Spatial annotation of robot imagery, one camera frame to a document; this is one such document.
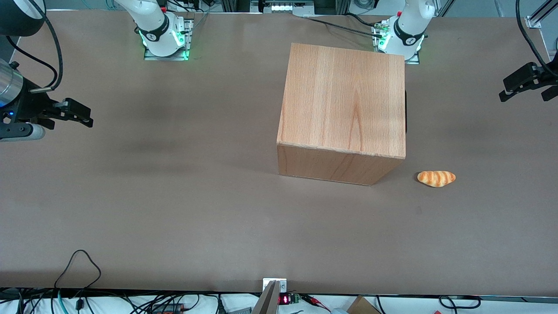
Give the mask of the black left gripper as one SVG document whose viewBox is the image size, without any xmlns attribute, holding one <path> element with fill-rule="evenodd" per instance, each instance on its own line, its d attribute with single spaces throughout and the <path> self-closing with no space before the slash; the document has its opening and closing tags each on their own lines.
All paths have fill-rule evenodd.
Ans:
<svg viewBox="0 0 558 314">
<path fill-rule="evenodd" d="M 504 90 L 500 92 L 500 101 L 506 102 L 510 98 L 525 91 L 557 85 L 558 66 L 537 66 L 534 62 L 515 70 L 504 78 Z"/>
</svg>

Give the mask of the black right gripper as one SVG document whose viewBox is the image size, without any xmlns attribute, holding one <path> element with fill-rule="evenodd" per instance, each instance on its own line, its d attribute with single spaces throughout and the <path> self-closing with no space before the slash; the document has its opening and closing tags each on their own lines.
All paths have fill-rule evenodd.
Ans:
<svg viewBox="0 0 558 314">
<path fill-rule="evenodd" d="M 48 117 L 52 109 L 57 114 L 57 119 L 81 123 L 92 128 L 94 120 L 91 118 L 91 109 L 84 104 L 72 98 L 56 102 L 46 93 L 32 94 L 25 89 L 12 102 L 1 108 L 1 122 L 9 119 L 12 123 L 34 123 L 53 130 L 55 122 Z"/>
</svg>

